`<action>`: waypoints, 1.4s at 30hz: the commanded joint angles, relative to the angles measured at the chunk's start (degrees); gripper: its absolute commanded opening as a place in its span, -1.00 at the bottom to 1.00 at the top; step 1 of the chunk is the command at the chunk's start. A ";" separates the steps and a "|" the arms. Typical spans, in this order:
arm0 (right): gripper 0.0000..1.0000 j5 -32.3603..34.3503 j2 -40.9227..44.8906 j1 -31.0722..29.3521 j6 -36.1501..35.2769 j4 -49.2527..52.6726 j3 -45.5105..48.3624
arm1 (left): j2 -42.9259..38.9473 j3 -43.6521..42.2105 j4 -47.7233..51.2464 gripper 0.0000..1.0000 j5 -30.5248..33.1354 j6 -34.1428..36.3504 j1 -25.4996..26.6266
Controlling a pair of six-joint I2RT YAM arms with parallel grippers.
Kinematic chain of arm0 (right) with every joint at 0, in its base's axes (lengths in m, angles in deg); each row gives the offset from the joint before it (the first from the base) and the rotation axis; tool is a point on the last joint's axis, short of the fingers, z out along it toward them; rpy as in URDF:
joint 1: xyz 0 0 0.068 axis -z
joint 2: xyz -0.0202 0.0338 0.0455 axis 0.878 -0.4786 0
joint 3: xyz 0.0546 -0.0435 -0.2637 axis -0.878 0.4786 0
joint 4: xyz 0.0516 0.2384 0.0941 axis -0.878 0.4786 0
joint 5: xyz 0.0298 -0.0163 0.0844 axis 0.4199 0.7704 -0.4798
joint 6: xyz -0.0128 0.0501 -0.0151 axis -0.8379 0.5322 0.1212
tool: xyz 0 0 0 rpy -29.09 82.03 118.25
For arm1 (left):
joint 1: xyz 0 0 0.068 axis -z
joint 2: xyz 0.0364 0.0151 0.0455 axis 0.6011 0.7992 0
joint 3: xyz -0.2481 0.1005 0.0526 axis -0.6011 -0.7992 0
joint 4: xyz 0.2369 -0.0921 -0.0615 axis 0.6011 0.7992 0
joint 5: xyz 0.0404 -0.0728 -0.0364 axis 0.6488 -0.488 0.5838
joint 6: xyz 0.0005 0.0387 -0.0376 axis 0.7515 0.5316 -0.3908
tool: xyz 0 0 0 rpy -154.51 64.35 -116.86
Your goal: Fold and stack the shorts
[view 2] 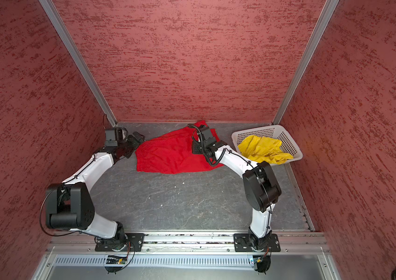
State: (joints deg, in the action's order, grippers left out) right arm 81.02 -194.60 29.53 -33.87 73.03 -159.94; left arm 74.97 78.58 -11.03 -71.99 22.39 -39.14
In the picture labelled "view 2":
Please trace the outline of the yellow shorts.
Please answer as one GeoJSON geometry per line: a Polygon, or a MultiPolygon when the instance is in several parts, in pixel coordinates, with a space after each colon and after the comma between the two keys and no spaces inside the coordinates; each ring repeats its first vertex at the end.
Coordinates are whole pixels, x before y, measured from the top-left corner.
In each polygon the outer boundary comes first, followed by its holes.
{"type": "Polygon", "coordinates": [[[291,154],[283,152],[281,145],[281,140],[250,135],[238,145],[238,149],[240,154],[249,160],[281,165],[294,158],[291,154]]]}

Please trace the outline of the white plastic laundry basket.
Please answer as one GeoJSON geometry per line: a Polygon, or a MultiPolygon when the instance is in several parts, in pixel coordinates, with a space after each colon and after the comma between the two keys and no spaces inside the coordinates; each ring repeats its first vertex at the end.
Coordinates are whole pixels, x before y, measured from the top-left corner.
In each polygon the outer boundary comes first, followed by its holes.
{"type": "Polygon", "coordinates": [[[303,154],[301,150],[299,149],[298,145],[296,142],[293,140],[292,136],[288,133],[288,131],[280,126],[280,125],[275,125],[275,126],[264,126],[264,127],[258,127],[258,128],[251,128],[251,129],[245,129],[242,131],[236,131],[232,134],[232,140],[234,147],[236,148],[236,151],[240,154],[240,151],[238,149],[238,145],[248,136],[250,135],[255,135],[255,136],[260,136],[260,137],[268,137],[268,138],[274,138],[277,140],[282,141],[281,145],[281,150],[283,152],[291,154],[294,158],[292,160],[286,161],[286,163],[290,163],[293,161],[299,161],[300,159],[303,158],[303,154]]]}

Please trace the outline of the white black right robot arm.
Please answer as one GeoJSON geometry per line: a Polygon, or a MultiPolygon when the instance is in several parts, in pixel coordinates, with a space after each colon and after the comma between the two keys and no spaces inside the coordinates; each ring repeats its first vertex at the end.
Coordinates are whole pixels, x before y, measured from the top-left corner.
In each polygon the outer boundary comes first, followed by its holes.
{"type": "Polygon", "coordinates": [[[252,207],[252,220],[248,229],[248,245],[255,252],[264,252],[271,240],[272,212],[282,190],[271,165],[257,163],[240,155],[225,142],[192,140],[192,153],[203,155],[212,167],[223,164],[238,174],[245,197],[252,207]]]}

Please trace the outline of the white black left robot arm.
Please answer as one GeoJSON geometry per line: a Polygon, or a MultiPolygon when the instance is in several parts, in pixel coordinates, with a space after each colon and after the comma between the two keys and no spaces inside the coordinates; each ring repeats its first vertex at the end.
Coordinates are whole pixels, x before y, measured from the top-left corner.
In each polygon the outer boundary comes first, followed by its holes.
{"type": "Polygon", "coordinates": [[[121,158],[129,158],[145,141],[138,132],[128,134],[124,128],[107,129],[105,144],[74,175],[51,184],[39,211],[39,226],[57,236],[84,233],[94,237],[97,252],[140,252],[145,235],[127,234],[120,222],[97,214],[90,190],[102,175],[121,158]]]}

